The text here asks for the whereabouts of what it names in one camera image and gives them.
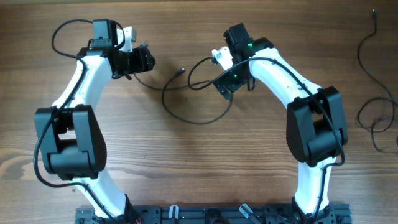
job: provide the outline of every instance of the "black bracket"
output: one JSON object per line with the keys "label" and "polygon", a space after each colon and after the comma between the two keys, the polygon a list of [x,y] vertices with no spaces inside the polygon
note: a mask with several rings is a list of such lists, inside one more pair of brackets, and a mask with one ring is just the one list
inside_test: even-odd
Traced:
{"label": "black bracket", "polygon": [[[39,136],[56,107],[39,108],[35,114]],[[75,139],[60,139],[59,134],[75,130]],[[74,177],[96,179],[105,168],[106,145],[92,107],[78,105],[64,109],[46,132],[41,145],[45,170],[62,180]]]}
{"label": "black bracket", "polygon": [[94,38],[91,47],[83,47],[77,54],[78,57],[101,56],[109,59],[112,69],[112,78],[125,76],[131,80],[129,74],[148,72],[156,64],[155,58],[150,54],[146,45],[136,47],[132,52],[123,52],[115,47],[118,44],[116,22],[109,19],[93,21]]}
{"label": "black bracket", "polygon": [[[333,86],[319,89],[314,99],[321,103],[333,123],[342,145],[347,143],[347,125],[340,93]],[[296,98],[287,105],[286,141],[293,156],[299,162],[314,167],[327,157],[339,154],[336,139],[325,116],[313,120],[313,114],[321,114],[308,98]]]}
{"label": "black bracket", "polygon": [[[267,47],[274,47],[274,44],[265,37],[253,40],[242,23],[231,26],[224,33],[224,39],[233,57],[232,61],[234,65],[252,57],[259,50]],[[244,84],[250,85],[250,81],[253,79],[249,64],[245,63],[232,69],[222,79],[215,81],[214,86],[227,100],[229,100],[231,99],[231,93],[236,92]]]}

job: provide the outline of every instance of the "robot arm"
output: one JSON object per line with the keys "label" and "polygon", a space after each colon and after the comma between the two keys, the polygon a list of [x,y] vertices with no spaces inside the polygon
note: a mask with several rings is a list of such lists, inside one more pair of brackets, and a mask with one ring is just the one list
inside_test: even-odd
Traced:
{"label": "robot arm", "polygon": [[[116,29],[116,22],[93,21],[94,39],[90,47],[83,47],[78,56],[86,64],[86,73],[72,100],[63,109],[46,132],[41,153],[46,171],[57,174],[62,180],[79,182],[88,186],[91,193],[118,223],[137,223],[139,216],[129,199],[116,186],[105,169],[106,145],[96,121],[94,110],[105,85],[111,79],[131,73],[152,70],[155,60],[146,46],[133,49],[135,32],[132,27]],[[115,45],[124,45],[120,49]],[[83,64],[76,62],[76,72],[66,90],[51,108],[40,108],[35,114],[37,134],[43,130],[56,108],[61,107],[78,83]],[[60,139],[58,134],[75,130],[76,139]],[[77,185],[95,208],[96,218],[108,218],[103,208],[82,186]]]}
{"label": "robot arm", "polygon": [[[253,40],[250,38],[243,24],[229,28],[224,33],[224,38],[228,47],[212,51],[214,62],[228,70],[232,68],[233,64],[248,58],[261,57],[278,61],[307,87],[308,91],[315,96],[315,100],[322,102],[334,127],[341,134],[339,140],[342,144],[347,142],[341,96],[337,90],[332,86],[322,89],[319,85],[308,81],[279,55],[278,50],[267,39]],[[293,156],[299,161],[298,187],[294,204],[298,208],[302,220],[308,220],[316,210],[319,196],[322,196],[323,199],[319,210],[323,210],[329,205],[327,193],[331,167],[327,168],[323,195],[320,195],[322,169],[336,160],[338,155],[336,140],[323,119],[313,120],[312,114],[320,112],[311,103],[308,93],[301,88],[291,74],[272,61],[250,60],[248,67],[232,69],[231,73],[226,78],[217,81],[215,86],[225,98],[228,98],[228,94],[233,93],[252,78],[260,80],[268,86],[287,108],[287,144]]]}

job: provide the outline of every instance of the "wood grain surface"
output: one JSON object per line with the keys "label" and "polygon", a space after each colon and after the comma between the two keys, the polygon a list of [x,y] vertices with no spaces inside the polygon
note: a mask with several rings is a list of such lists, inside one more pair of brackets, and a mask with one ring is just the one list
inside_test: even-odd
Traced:
{"label": "wood grain surface", "polygon": [[104,2],[170,2],[170,1],[197,1],[197,0],[0,0],[0,4],[71,4],[71,3],[104,3]]}
{"label": "wood grain surface", "polygon": [[[179,68],[190,70],[223,32],[243,22],[255,39],[267,37],[283,58],[309,80],[333,85],[343,96],[348,144],[346,164],[333,168],[329,198],[349,203],[353,223],[397,223],[398,157],[374,150],[355,117],[370,97],[385,93],[356,61],[359,41],[372,31],[363,62],[398,96],[398,3],[396,1],[187,1],[0,6],[0,223],[73,223],[75,209],[89,205],[73,188],[50,189],[36,179],[33,117],[50,106],[75,71],[72,59],[52,51],[53,31],[69,19],[114,19],[134,26],[157,64],[139,74],[162,87]],[[91,38],[88,24],[71,24],[55,41],[75,54]],[[194,81],[221,72],[210,62]],[[186,84],[186,75],[175,86]],[[167,94],[170,108],[187,119],[217,117],[228,102],[213,88]],[[365,111],[369,124],[391,106]],[[242,88],[231,111],[216,123],[184,124],[162,108],[160,93],[136,80],[112,80],[96,117],[108,146],[106,167],[134,205],[239,205],[289,203],[297,188],[297,161],[285,141],[285,108],[262,84]],[[398,129],[377,134],[377,143],[397,150]],[[53,182],[56,176],[45,175]]]}

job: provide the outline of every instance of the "wooden table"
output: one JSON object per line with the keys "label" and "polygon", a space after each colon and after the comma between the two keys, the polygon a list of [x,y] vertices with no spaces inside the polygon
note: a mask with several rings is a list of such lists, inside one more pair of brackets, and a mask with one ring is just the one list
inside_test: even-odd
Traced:
{"label": "wooden table", "polygon": [[[355,117],[370,97],[384,92],[356,61],[359,41],[372,31],[371,9],[379,31],[366,43],[363,62],[398,94],[396,2],[389,1],[187,1],[0,6],[0,222],[72,223],[75,209],[88,201],[74,188],[50,189],[36,179],[32,154],[37,140],[37,108],[50,106],[75,71],[72,59],[51,49],[53,31],[69,19],[109,18],[134,26],[157,64],[139,74],[162,87],[179,68],[190,70],[212,49],[225,45],[223,32],[243,22],[255,39],[267,37],[297,71],[343,96],[349,141],[346,164],[333,168],[331,201],[349,203],[354,223],[398,220],[397,156],[381,154]],[[75,54],[91,38],[90,25],[73,24],[55,41]],[[220,67],[205,63],[195,80],[215,77]],[[186,83],[186,76],[174,85]],[[167,94],[177,114],[204,121],[226,108],[212,86]],[[375,104],[368,123],[390,105]],[[231,111],[206,126],[169,116],[160,93],[136,80],[112,80],[96,117],[108,146],[106,167],[134,205],[289,203],[297,188],[297,161],[285,141],[285,108],[262,84],[234,95]],[[396,150],[398,130],[378,134],[382,147]],[[52,182],[56,176],[45,175]]]}

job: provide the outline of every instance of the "black cable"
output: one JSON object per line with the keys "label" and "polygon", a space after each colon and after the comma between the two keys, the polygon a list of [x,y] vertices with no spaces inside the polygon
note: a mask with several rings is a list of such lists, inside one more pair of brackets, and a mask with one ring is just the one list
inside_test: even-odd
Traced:
{"label": "black cable", "polygon": [[[384,131],[387,131],[393,124],[394,120],[395,120],[395,116],[396,116],[396,111],[395,111],[395,107],[398,105],[396,103],[396,101],[394,100],[394,97],[392,96],[391,92],[389,91],[389,89],[382,83],[380,82],[380,80],[378,80],[376,77],[374,77],[373,75],[370,74],[370,72],[368,72],[366,70],[366,68],[363,66],[362,61],[361,61],[361,49],[363,44],[365,43],[365,41],[367,41],[368,39],[370,39],[371,37],[373,37],[374,35],[376,35],[377,33],[377,19],[376,19],[376,12],[373,9],[372,11],[372,18],[373,18],[373,32],[370,33],[369,35],[367,35],[358,45],[358,50],[357,50],[357,59],[358,59],[358,63],[359,66],[362,68],[362,71],[372,80],[374,80],[379,86],[381,86],[381,88],[383,88],[386,93],[388,94],[388,98],[386,97],[374,97],[371,98],[370,100],[368,100],[367,102],[365,102],[362,107],[359,109],[358,114],[356,115],[356,120],[358,122],[358,124],[365,130],[370,131],[371,133],[371,139],[372,139],[372,144],[374,146],[374,148],[379,151],[379,152],[383,152],[383,153],[393,153],[393,154],[398,154],[398,152],[387,152],[387,151],[383,151],[381,149],[378,148],[378,146],[376,145],[376,142],[374,140],[374,133],[382,133]],[[377,118],[373,121],[371,126],[364,126],[363,123],[361,122],[360,116],[362,111],[365,109],[365,107],[367,107],[368,104],[370,104],[373,101],[376,100],[382,100],[382,101],[388,101],[391,103],[392,106],[392,116],[390,118],[388,117],[383,117],[383,118]],[[386,128],[382,129],[382,130],[374,130],[374,127],[377,125],[377,123],[381,122],[381,121],[388,121],[389,124]]]}
{"label": "black cable", "polygon": [[211,124],[211,123],[213,123],[213,122],[215,122],[215,121],[218,121],[219,119],[221,119],[224,115],[226,115],[226,114],[228,113],[229,109],[231,109],[231,107],[232,107],[233,94],[231,94],[231,99],[229,100],[229,105],[228,105],[228,107],[225,109],[225,111],[224,111],[221,115],[219,115],[217,118],[212,119],[211,121],[205,121],[205,122],[189,121],[189,120],[184,119],[184,118],[181,118],[181,117],[177,116],[176,114],[174,114],[173,112],[171,112],[171,111],[169,110],[169,108],[168,108],[168,107],[166,106],[166,104],[165,104],[164,95],[165,95],[166,90],[168,90],[168,89],[167,89],[167,86],[168,86],[175,78],[179,77],[183,72],[184,72],[184,69],[181,69],[180,71],[178,71],[178,72],[166,83],[166,85],[163,87],[163,90],[162,90],[162,105],[163,105],[164,109],[165,109],[171,116],[173,116],[173,117],[176,118],[176,119],[179,119],[180,121],[183,121],[183,122],[185,122],[185,123],[188,123],[188,124],[199,124],[199,125],[202,125],[202,124]]}
{"label": "black cable", "polygon": [[[133,74],[133,75],[134,75],[134,77],[136,78],[136,80],[137,80],[141,85],[143,85],[143,86],[145,86],[145,87],[147,87],[147,88],[150,88],[151,90],[163,91],[163,88],[157,88],[157,87],[150,86],[150,85],[144,83],[144,82],[137,76],[137,74]],[[210,82],[210,81],[205,80],[205,81],[196,82],[196,83],[194,83],[194,84],[192,84],[192,85],[195,86],[195,85],[200,85],[200,84],[208,83],[208,82]],[[188,85],[180,86],[180,87],[168,88],[168,89],[166,89],[165,91],[183,90],[183,89],[185,89],[185,88],[188,88]]]}
{"label": "black cable", "polygon": [[253,91],[256,88],[256,78],[253,77],[253,86],[250,88],[250,80],[248,80],[248,91]]}
{"label": "black cable", "polygon": [[81,75],[80,78],[78,79],[76,85],[73,87],[72,91],[70,92],[69,96],[67,97],[67,99],[65,100],[65,102],[59,107],[59,109],[57,109],[54,114],[51,116],[51,118],[49,119],[49,121],[45,124],[42,133],[40,134],[37,143],[36,143],[36,147],[34,150],[34,156],[33,156],[33,166],[34,166],[34,171],[36,174],[36,177],[38,178],[38,180],[43,183],[46,186],[49,187],[53,187],[53,188],[61,188],[61,187],[70,187],[70,186],[81,186],[83,187],[91,196],[91,198],[93,198],[93,200],[95,201],[95,203],[99,206],[100,209],[102,209],[102,211],[111,219],[112,222],[117,223],[117,221],[111,216],[111,214],[107,211],[107,209],[105,209],[105,207],[102,205],[102,203],[96,198],[96,196],[94,195],[94,193],[92,192],[92,190],[88,187],[88,185],[83,184],[83,183],[67,183],[67,184],[52,184],[50,182],[47,182],[40,174],[39,171],[39,165],[38,165],[38,159],[39,159],[39,150],[40,150],[40,146],[42,144],[43,138],[45,136],[45,133],[47,132],[47,130],[49,129],[50,125],[54,122],[55,118],[58,118],[58,116],[62,113],[63,109],[66,107],[67,104],[69,104],[69,102],[73,99],[73,96],[75,95],[77,89],[79,88],[81,82],[84,79],[85,73],[87,71],[87,66],[86,63],[81,59],[78,58],[74,55],[70,55],[70,54],[66,54],[63,53],[59,50],[57,50],[54,46],[54,40],[55,40],[55,36],[58,33],[58,31],[65,25],[70,24],[72,22],[87,22],[87,23],[93,23],[92,21],[88,21],[85,19],[72,19],[70,21],[66,21],[63,24],[61,24],[55,31],[54,34],[51,38],[51,46],[53,48],[53,50],[65,57],[70,57],[73,58],[75,60],[78,60],[82,65],[83,65],[83,69],[81,71]]}
{"label": "black cable", "polygon": [[191,84],[192,72],[197,68],[197,66],[199,66],[199,65],[202,64],[203,62],[206,62],[207,60],[211,60],[211,59],[212,59],[212,57],[204,58],[204,59],[200,60],[196,65],[194,65],[194,66],[192,67],[192,69],[191,69],[191,71],[189,72],[189,75],[188,75],[188,87],[189,87],[191,90],[195,90],[195,91],[202,90],[202,89],[204,89],[204,88],[210,86],[211,84],[213,84],[214,80],[213,80],[213,81],[209,81],[206,85],[203,85],[203,86],[201,86],[201,87],[199,87],[199,88],[194,88],[194,87],[192,87],[193,85]]}
{"label": "black cable", "polygon": [[94,39],[93,38],[91,38],[90,40],[88,40],[88,43],[87,43],[87,48],[89,48],[90,47],[90,45],[91,45],[91,41],[93,41]]}
{"label": "black cable", "polygon": [[119,50],[120,48],[122,48],[122,47],[124,46],[126,37],[124,36],[124,31],[123,31],[122,25],[120,25],[120,23],[118,23],[118,22],[116,23],[116,25],[118,25],[118,27],[122,30],[122,34],[123,34],[123,40],[122,40],[122,42],[121,42],[119,45],[117,45],[117,46],[115,47],[116,50]]}

